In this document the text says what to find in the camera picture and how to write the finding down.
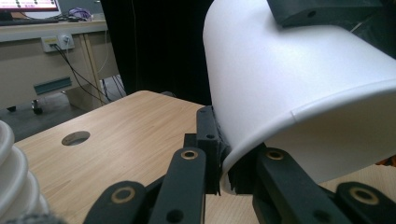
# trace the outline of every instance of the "floor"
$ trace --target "floor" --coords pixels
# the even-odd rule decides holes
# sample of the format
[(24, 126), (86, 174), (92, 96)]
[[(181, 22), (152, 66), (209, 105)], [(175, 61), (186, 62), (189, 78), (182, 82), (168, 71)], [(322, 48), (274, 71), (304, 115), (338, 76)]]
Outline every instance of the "floor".
[[(107, 94), (107, 103), (109, 100), (116, 101), (125, 96), (120, 76), (104, 79), (102, 88), (103, 93)], [(15, 142), (86, 113), (70, 105), (67, 96), (63, 92), (38, 99), (38, 104), (43, 110), (41, 114), (34, 113), (32, 102), (16, 105), (14, 112), (7, 109), (0, 110), (0, 120), (11, 127), (15, 135)]]

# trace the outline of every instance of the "monitor screen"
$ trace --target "monitor screen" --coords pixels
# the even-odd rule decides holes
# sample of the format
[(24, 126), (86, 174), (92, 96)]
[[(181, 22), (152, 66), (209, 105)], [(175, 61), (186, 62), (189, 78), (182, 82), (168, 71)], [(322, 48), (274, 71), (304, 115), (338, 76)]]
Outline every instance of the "monitor screen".
[(0, 10), (9, 12), (58, 11), (55, 0), (0, 0)]

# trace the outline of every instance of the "wooden table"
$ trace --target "wooden table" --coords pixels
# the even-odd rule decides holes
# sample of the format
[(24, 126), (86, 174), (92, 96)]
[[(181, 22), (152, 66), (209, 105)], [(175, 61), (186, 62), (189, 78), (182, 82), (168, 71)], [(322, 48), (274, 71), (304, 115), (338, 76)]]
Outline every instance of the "wooden table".
[[(16, 145), (27, 155), (50, 209), (68, 223), (82, 223), (92, 204), (110, 185), (132, 180), (148, 185), (164, 175), (185, 133), (196, 133), (201, 105), (140, 91), (36, 134)], [(64, 146), (70, 133), (90, 138)], [(396, 201), (396, 169), (370, 166), (322, 184), (360, 181)], [(206, 196), (206, 223), (258, 223), (249, 196)]]

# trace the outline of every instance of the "white ribbed object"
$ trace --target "white ribbed object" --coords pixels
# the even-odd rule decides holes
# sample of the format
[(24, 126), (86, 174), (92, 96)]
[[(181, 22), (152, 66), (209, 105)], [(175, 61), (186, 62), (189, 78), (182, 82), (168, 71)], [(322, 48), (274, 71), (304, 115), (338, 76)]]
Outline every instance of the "white ribbed object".
[(0, 120), (0, 222), (49, 212), (25, 154), (14, 145), (14, 132)]
[(205, 18), (212, 105), (228, 172), (264, 142), (316, 181), (396, 154), (396, 61), (349, 31), (282, 28), (265, 0), (216, 0)]

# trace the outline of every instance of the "power outlet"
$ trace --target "power outlet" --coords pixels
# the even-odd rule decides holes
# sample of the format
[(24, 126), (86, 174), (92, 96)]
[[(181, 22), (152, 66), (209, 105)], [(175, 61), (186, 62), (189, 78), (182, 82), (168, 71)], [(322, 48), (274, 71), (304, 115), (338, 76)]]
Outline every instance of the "power outlet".
[(44, 52), (53, 52), (56, 51), (56, 48), (51, 45), (59, 46), (59, 40), (56, 35), (41, 37), (41, 44), (43, 45)]
[(61, 49), (73, 49), (75, 47), (73, 36), (69, 34), (58, 35), (58, 41)]

